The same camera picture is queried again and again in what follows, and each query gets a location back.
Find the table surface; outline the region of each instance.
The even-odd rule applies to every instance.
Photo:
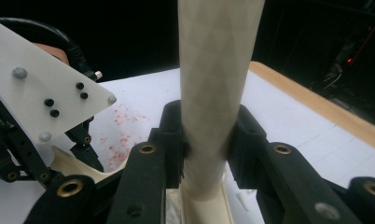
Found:
[[[164,105],[180,99],[179,69],[101,83],[118,101],[95,115],[92,146],[106,171],[118,168],[131,148],[159,127]],[[333,105],[261,63],[251,63],[242,105],[270,142],[296,147],[320,176],[343,187],[355,176],[375,177],[375,126]],[[37,150],[47,165],[50,147],[73,145],[62,135]],[[235,223],[263,223],[254,190],[240,190],[226,169],[226,191]],[[44,192],[36,182],[0,180],[0,223],[22,223]]]

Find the black screw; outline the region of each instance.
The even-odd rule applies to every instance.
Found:
[[[78,83],[76,84],[76,87],[77,87],[79,90],[83,90],[83,88],[85,88],[85,85],[84,85],[83,83],[81,83],[81,82],[78,82]]]
[[[46,99],[45,100],[45,105],[47,105],[47,106],[53,106],[54,105],[54,101],[52,99]]]
[[[58,110],[51,110],[51,111],[50,111],[50,115],[51,115],[52,117],[54,117],[54,118],[57,118],[57,117],[59,117],[59,115],[60,115],[60,111],[58,111]]]
[[[80,98],[82,98],[83,100],[86,100],[87,98],[89,98],[89,95],[86,92],[82,92],[80,93]]]

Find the wooden trim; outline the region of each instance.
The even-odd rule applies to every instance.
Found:
[[[262,63],[251,62],[249,70],[270,82],[274,87],[308,106],[324,118],[375,147],[375,125],[328,101],[326,98],[299,85],[297,82],[281,75]]]

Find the paper roll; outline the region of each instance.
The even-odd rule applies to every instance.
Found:
[[[182,125],[190,149],[182,189],[220,188],[264,0],[179,0]]]

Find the white cylinder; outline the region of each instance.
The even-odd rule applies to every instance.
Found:
[[[219,191],[264,0],[178,0],[182,125],[190,149],[182,189]]]

